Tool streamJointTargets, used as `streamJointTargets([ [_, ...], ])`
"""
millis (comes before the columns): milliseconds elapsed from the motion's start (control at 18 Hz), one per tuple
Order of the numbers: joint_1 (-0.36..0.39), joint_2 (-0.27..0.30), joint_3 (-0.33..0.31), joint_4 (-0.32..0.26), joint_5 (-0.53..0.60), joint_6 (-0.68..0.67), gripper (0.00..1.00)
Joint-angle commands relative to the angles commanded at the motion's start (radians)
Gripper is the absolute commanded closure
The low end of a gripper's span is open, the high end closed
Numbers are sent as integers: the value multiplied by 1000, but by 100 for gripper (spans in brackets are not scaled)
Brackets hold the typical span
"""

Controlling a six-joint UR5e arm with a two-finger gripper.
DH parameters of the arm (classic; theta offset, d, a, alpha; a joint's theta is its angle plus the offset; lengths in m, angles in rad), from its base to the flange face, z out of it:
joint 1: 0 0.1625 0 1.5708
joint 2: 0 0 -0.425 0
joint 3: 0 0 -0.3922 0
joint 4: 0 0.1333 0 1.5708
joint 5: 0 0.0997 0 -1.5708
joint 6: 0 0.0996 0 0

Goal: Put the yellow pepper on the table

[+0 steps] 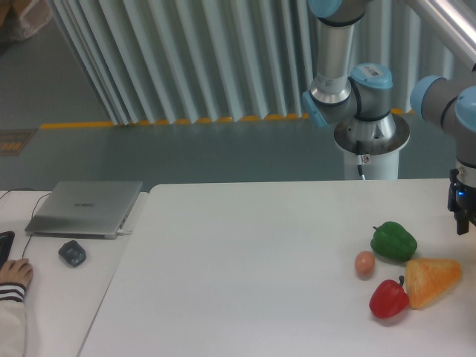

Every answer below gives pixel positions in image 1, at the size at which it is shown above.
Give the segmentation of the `person's hand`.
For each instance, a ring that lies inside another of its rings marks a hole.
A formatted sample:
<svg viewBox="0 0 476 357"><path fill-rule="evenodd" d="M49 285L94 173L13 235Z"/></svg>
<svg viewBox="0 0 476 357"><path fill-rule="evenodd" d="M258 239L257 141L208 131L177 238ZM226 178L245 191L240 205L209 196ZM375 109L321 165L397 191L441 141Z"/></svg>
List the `person's hand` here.
<svg viewBox="0 0 476 357"><path fill-rule="evenodd" d="M1 267L0 282L27 288L33 278L33 266L28 258L8 260Z"/></svg>

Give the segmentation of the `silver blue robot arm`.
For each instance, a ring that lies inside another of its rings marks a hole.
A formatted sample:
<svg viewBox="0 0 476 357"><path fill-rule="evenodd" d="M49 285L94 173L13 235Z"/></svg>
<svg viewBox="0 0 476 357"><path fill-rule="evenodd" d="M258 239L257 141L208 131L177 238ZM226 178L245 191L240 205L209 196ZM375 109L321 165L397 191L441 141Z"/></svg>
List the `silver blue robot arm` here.
<svg viewBox="0 0 476 357"><path fill-rule="evenodd" d="M392 74L377 63L350 66L355 26L366 6L365 1L309 2L321 27L317 74L302 103L318 126L335 123L346 179L396 179L410 130L390 111ZM425 77L414 86L410 104L418 116L455 140L448 209L457 233L466 234L475 224L475 74L456 80Z"/></svg>

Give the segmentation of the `white striped sleeve forearm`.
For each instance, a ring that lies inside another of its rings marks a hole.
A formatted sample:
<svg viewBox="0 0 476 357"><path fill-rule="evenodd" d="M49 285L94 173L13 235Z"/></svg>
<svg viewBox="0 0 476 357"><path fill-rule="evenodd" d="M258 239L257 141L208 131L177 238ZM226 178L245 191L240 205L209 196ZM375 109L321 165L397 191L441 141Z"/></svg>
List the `white striped sleeve forearm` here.
<svg viewBox="0 0 476 357"><path fill-rule="evenodd" d="M1 284L1 356L23 356L26 339L25 287Z"/></svg>

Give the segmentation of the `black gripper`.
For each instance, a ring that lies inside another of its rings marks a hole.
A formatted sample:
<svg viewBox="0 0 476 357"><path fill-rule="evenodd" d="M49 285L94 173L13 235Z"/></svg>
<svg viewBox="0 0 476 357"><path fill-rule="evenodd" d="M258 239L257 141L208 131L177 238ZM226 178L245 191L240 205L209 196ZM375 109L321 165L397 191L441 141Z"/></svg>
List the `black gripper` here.
<svg viewBox="0 0 476 357"><path fill-rule="evenodd" d="M469 232L469 224L475 225L475 188L462 183L459 171L454 168L449 173L448 210L454 214L457 234Z"/></svg>

